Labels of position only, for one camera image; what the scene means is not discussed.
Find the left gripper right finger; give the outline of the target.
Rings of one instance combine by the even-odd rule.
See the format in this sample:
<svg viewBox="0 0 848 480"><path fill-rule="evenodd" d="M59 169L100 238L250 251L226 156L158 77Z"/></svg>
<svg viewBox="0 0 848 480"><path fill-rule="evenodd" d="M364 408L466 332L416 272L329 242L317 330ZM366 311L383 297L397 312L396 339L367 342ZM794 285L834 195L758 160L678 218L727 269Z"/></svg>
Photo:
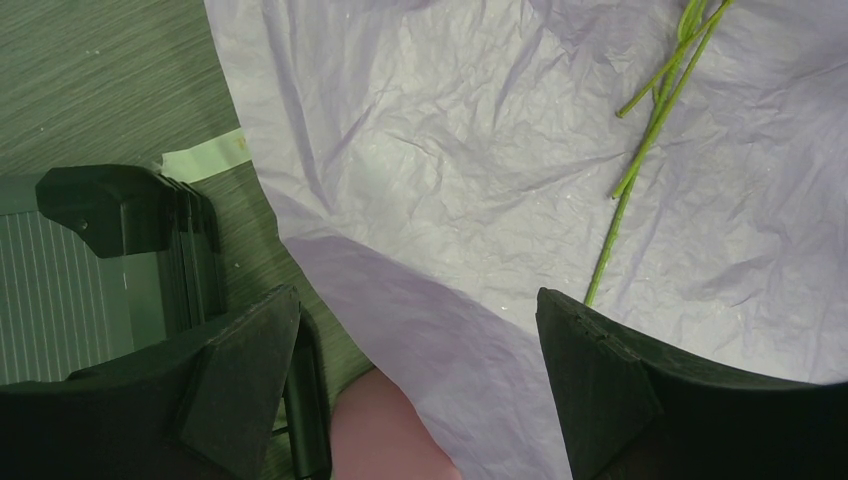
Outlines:
<svg viewBox="0 0 848 480"><path fill-rule="evenodd" d="M552 289L536 322L576 479L843 479L847 387L723 365Z"/></svg>

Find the purple wrapping paper sheet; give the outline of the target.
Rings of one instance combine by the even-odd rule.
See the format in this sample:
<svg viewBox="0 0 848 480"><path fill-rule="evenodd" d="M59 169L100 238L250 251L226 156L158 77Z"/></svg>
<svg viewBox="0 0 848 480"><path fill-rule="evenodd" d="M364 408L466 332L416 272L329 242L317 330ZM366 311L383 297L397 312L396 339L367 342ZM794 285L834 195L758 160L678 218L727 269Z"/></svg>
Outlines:
<svg viewBox="0 0 848 480"><path fill-rule="evenodd" d="M282 243L467 479L567 479L536 328L581 298L680 1L209 1ZM847 376L847 5L737 1L594 306L744 370Z"/></svg>

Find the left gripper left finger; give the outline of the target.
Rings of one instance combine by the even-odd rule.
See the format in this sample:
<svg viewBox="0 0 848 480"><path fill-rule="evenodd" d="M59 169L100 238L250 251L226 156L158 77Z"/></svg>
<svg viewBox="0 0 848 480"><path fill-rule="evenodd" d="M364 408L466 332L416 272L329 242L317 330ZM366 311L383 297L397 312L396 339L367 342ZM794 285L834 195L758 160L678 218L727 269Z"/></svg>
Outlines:
<svg viewBox="0 0 848 480"><path fill-rule="evenodd" d="M254 479L299 328L295 288L59 382L1 390L5 479Z"/></svg>

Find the pink flower bouquet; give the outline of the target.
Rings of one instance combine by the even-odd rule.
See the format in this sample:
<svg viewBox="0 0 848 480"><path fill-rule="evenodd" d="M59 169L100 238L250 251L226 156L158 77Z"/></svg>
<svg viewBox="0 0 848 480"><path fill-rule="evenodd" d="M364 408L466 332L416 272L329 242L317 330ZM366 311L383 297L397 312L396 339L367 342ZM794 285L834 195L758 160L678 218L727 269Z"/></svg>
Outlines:
<svg viewBox="0 0 848 480"><path fill-rule="evenodd" d="M618 118L623 118L643 97L651 96L653 108L642 139L632 161L610 194L610 198L617 204L583 299L583 303L589 307L594 304L601 286L641 166L683 93L719 22L734 4L734 0L719 1L715 11L708 14L707 8L711 5L709 1L687 2L677 25L674 51L653 77L616 112Z"/></svg>

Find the beige ribbon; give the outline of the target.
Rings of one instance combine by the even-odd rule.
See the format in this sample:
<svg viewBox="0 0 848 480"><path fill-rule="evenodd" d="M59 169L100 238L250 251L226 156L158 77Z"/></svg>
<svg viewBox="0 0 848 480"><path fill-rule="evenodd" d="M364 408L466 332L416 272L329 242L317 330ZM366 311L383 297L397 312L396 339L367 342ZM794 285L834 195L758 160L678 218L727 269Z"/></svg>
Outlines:
<svg viewBox="0 0 848 480"><path fill-rule="evenodd" d="M194 147L163 153L160 174L184 183L196 183L250 162L252 154L241 128Z"/></svg>

